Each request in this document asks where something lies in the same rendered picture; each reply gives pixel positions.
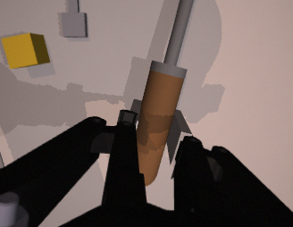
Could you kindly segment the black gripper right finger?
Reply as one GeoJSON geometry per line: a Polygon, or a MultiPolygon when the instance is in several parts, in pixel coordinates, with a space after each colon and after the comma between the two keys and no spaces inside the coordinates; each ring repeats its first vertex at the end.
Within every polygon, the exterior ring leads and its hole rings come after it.
{"type": "Polygon", "coordinates": [[[174,210],[195,212],[197,227],[293,227],[293,212],[228,149],[205,149],[181,110],[167,148],[174,210]]]}

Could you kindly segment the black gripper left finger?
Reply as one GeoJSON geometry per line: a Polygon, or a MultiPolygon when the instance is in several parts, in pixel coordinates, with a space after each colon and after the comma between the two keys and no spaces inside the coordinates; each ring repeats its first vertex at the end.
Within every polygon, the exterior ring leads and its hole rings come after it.
{"type": "Polygon", "coordinates": [[[0,227],[38,227],[100,153],[110,154],[101,227],[154,227],[138,165],[141,103],[120,110],[116,126],[88,117],[0,168],[0,227]]]}

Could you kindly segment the yellow cube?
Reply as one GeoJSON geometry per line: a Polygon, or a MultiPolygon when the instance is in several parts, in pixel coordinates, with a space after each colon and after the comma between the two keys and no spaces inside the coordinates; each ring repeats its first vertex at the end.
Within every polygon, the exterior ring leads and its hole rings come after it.
{"type": "Polygon", "coordinates": [[[44,35],[33,33],[2,38],[10,69],[50,63],[44,35]]]}

